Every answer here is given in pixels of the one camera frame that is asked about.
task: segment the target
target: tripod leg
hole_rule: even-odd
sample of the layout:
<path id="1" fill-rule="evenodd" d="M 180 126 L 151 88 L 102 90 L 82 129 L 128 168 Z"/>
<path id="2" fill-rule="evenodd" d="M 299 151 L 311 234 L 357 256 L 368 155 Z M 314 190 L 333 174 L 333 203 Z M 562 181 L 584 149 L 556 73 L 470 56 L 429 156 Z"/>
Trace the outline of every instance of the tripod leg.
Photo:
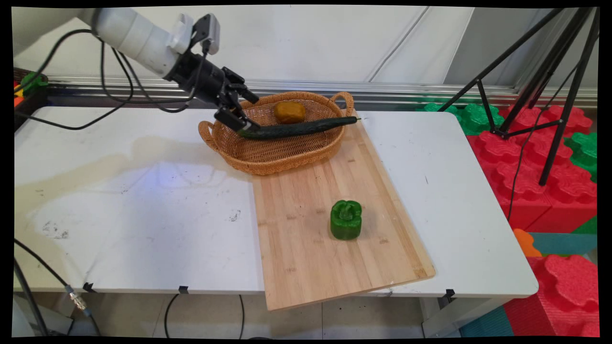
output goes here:
<path id="1" fill-rule="evenodd" d="M 580 7 L 576 11 L 576 14 L 572 17 L 572 20 L 570 20 L 569 24 L 565 27 L 565 29 L 561 33 L 561 36 L 559 37 L 557 42 L 555 42 L 552 49 L 550 50 L 550 52 L 544 59 L 544 62 L 542 62 L 542 65 L 540 65 L 540 67 L 535 72 L 535 75 L 533 76 L 533 78 L 531 78 L 531 81 L 525 86 L 521 95 L 519 95 L 517 102 L 512 107 L 512 110 L 506 117 L 505 121 L 499 127 L 500 131 L 502 132 L 508 131 L 508 128 L 510 128 L 512 121 L 514 121 L 518 113 L 521 111 L 521 109 L 527 102 L 527 99 L 533 94 L 534 90 L 537 87 L 538 82 L 540 80 L 543 80 L 544 73 L 548 70 L 548 68 L 555 61 L 558 54 L 563 50 L 567 41 L 572 37 L 574 30 L 577 30 L 577 31 L 580 30 L 580 28 L 586 21 L 591 10 L 592 8 L 590 7 Z"/>
<path id="2" fill-rule="evenodd" d="M 554 61 L 552 61 L 552 65 L 548 69 L 548 72 L 547 72 L 546 76 L 544 77 L 544 80 L 540 84 L 540 87 L 538 87 L 538 90 L 535 92 L 533 98 L 531 98 L 531 101 L 529 101 L 528 108 L 532 109 L 536 105 L 537 100 L 540 99 L 540 96 L 542 95 L 542 92 L 546 88 L 546 85 L 548 85 L 548 82 L 550 81 L 550 78 L 554 75 L 554 71 L 557 69 L 557 67 L 559 67 L 559 64 L 563 60 L 563 57 L 565 56 L 565 54 L 567 54 L 567 51 L 572 46 L 573 41 L 576 39 L 576 36 L 578 35 L 579 32 L 580 32 L 580 28 L 577 28 L 576 30 L 574 30 L 573 35 L 567 41 L 567 43 L 565 44 L 563 49 L 559 52 L 559 54 L 557 54 L 556 59 Z"/>
<path id="3" fill-rule="evenodd" d="M 563 132 L 565 131 L 565 126 L 567 125 L 567 120 L 570 117 L 570 112 L 572 110 L 574 100 L 576 99 L 576 95 L 578 94 L 578 88 L 580 87 L 580 83 L 582 82 L 582 77 L 584 76 L 586 65 L 589 63 L 589 58 L 591 57 L 591 53 L 593 52 L 593 46 L 595 45 L 595 41 L 597 40 L 598 32 L 599 7 L 595 11 L 593 24 L 591 24 L 589 36 L 587 37 L 586 43 L 584 44 L 584 49 L 582 51 L 582 55 L 580 56 L 580 63 L 576 70 L 576 75 L 574 75 L 572 85 L 570 87 L 569 92 L 567 93 L 565 106 L 563 107 L 563 112 L 561 113 L 561 123 L 557 126 L 557 131 L 554 133 L 554 138 L 552 145 L 550 146 L 550 151 L 548 151 L 548 157 L 546 157 L 546 163 L 544 164 L 544 169 L 542 170 L 542 175 L 540 177 L 540 185 L 542 186 L 546 185 L 548 175 L 550 174 L 550 169 L 553 167 L 554 157 L 557 154 L 557 149 L 559 149 L 559 144 L 561 143 L 561 138 L 563 137 Z"/>
<path id="4" fill-rule="evenodd" d="M 495 67 L 498 66 L 498 64 L 500 64 L 503 60 L 510 56 L 510 54 L 512 54 L 516 49 L 518 49 L 518 47 L 520 47 L 523 43 L 530 39 L 531 36 L 533 36 L 536 32 L 542 29 L 544 25 L 551 21 L 562 10 L 563 9 L 553 9 L 552 11 L 550 11 L 544 18 L 542 18 L 542 20 L 540 20 L 536 25 L 534 25 L 533 28 L 525 32 L 525 34 L 521 38 L 519 38 L 513 45 L 511 45 L 510 48 L 506 49 L 506 51 L 504 51 L 502 55 L 495 59 L 495 61 L 491 62 L 491 64 L 488 65 L 487 68 L 480 72 L 474 79 L 472 79 L 472 81 L 470 81 L 464 88 L 462 88 L 457 94 L 455 94 L 454 97 L 452 97 L 448 102 L 446 102 L 446 104 L 444 104 L 440 109 L 438 109 L 438 111 L 445 111 L 449 106 L 453 105 L 453 103 L 456 102 L 457 99 L 461 98 L 461 96 L 464 95 L 465 92 L 468 92 L 470 89 L 472 89 L 472 87 L 474 87 L 474 85 L 476 84 L 476 80 L 480 80 L 484 78 L 487 74 L 489 74 Z"/>
<path id="5" fill-rule="evenodd" d="M 495 130 L 495 122 L 493 122 L 493 115 L 491 114 L 491 109 L 489 108 L 489 101 L 487 100 L 487 95 L 485 94 L 485 88 L 482 86 L 482 81 L 480 80 L 476 81 L 476 84 L 478 85 L 478 91 L 480 91 L 482 106 L 485 107 L 485 112 L 487 113 L 490 131 L 493 132 Z"/>

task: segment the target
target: white table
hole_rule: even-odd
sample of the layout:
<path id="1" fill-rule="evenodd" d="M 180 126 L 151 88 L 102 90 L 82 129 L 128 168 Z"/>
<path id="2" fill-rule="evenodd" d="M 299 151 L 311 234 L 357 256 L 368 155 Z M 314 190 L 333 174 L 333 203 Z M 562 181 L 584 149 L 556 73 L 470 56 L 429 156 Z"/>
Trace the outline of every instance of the white table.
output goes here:
<path id="1" fill-rule="evenodd" d="M 81 125 L 107 110 L 35 115 Z M 15 133 L 15 237 L 77 290 L 88 282 L 98 292 L 263 293 L 250 176 L 198 134 L 213 113 L 125 108 L 76 132 L 25 123 Z M 453 289 L 457 299 L 427 315 L 427 337 L 534 294 L 537 280 L 455 117 L 359 114 L 436 269 L 369 294 Z M 26 252 L 15 256 L 32 290 L 62 290 Z"/>

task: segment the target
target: cable connector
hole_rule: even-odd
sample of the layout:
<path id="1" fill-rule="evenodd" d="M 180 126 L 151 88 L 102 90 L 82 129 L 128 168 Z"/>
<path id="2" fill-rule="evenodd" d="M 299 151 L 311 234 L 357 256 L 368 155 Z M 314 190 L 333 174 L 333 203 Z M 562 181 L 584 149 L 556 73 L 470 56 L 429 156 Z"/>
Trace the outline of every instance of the cable connector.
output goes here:
<path id="1" fill-rule="evenodd" d="M 70 285 L 66 285 L 65 289 L 68 295 L 70 296 L 72 302 L 75 303 L 76 307 L 80 309 L 86 316 L 91 316 L 91 311 L 87 308 L 85 300 L 83 300 L 83 298 L 74 289 L 72 289 Z"/>

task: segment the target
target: basket handle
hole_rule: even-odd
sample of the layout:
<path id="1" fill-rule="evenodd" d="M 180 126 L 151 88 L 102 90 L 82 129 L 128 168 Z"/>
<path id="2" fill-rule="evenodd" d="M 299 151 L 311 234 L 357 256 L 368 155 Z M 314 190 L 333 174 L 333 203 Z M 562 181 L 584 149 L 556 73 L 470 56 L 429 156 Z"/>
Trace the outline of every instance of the basket handle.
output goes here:
<path id="1" fill-rule="evenodd" d="M 344 100 L 346 102 L 346 113 L 345 113 L 345 116 L 346 117 L 352 116 L 353 115 L 353 109 L 355 107 L 355 103 L 353 102 L 353 96 L 350 93 L 348 93 L 348 92 L 338 92 L 333 97 L 331 97 L 329 100 L 331 100 L 332 102 L 335 102 L 336 99 L 338 99 L 338 97 L 344 98 Z"/>
<path id="2" fill-rule="evenodd" d="M 207 121 L 201 121 L 200 124 L 198 124 L 198 131 L 200 131 L 200 136 L 202 137 L 202 140 L 204 140 L 204 142 L 206 142 L 206 144 L 213 151 L 219 153 L 219 147 L 217 146 L 217 142 L 215 141 L 215 138 L 212 137 L 212 134 L 211 134 L 212 128 L 213 128 L 212 123 L 207 122 Z"/>

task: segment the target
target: wooden cutting board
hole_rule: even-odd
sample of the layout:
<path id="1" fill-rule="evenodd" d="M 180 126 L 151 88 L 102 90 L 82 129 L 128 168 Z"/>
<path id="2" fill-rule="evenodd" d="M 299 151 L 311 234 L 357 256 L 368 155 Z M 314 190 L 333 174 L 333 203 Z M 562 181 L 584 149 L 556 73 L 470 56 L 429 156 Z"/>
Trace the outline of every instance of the wooden cutting board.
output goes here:
<path id="1" fill-rule="evenodd" d="M 360 121 L 346 126 L 340 150 L 331 159 L 253 176 L 253 191 L 268 310 L 436 273 Z M 337 240 L 330 232 L 330 211 L 338 200 L 362 205 L 357 239 Z"/>

